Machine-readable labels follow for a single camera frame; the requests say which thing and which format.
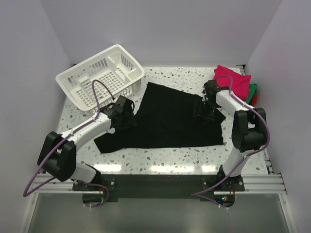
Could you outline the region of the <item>black t shirt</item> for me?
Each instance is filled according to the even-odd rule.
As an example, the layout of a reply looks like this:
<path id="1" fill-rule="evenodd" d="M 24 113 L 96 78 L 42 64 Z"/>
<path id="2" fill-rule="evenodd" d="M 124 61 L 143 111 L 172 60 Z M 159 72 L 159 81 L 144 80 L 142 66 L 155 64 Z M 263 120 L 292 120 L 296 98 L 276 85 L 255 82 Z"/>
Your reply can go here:
<path id="1" fill-rule="evenodd" d="M 137 126 L 94 139 L 100 153 L 123 148 L 158 149 L 223 145 L 221 123 L 225 116 L 215 112 L 214 120 L 194 116 L 199 95 L 148 83 L 135 115 Z"/>

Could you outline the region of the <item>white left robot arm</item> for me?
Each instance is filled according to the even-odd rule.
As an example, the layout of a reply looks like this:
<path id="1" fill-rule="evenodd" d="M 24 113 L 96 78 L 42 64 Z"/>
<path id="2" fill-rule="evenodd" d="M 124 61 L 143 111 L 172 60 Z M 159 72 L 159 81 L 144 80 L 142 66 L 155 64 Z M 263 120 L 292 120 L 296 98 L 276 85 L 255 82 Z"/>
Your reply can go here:
<path id="1" fill-rule="evenodd" d="M 119 96 L 116 102 L 101 107 L 89 120 L 77 127 L 46 136 L 37 165 L 57 180 L 83 182 L 89 190 L 96 190 L 102 183 L 101 173 L 96 168 L 78 163 L 77 152 L 99 134 L 114 129 L 123 131 L 136 126 L 135 104 Z"/>

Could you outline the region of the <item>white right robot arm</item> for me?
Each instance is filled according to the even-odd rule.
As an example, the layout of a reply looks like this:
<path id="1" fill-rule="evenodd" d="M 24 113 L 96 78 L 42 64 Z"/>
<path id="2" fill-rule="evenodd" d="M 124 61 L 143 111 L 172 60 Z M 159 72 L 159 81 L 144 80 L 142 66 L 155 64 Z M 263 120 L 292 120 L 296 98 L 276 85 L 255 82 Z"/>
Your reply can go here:
<path id="1" fill-rule="evenodd" d="M 241 175 L 248 159 L 264 150 L 270 141 L 266 112 L 238 98 L 230 86 L 219 87 L 216 80 L 204 84 L 204 99 L 195 103 L 194 116 L 209 122 L 216 119 L 216 110 L 225 109 L 233 116 L 231 140 L 233 148 L 227 160 L 220 166 L 216 184 L 227 191 L 234 184 L 233 177 Z"/>

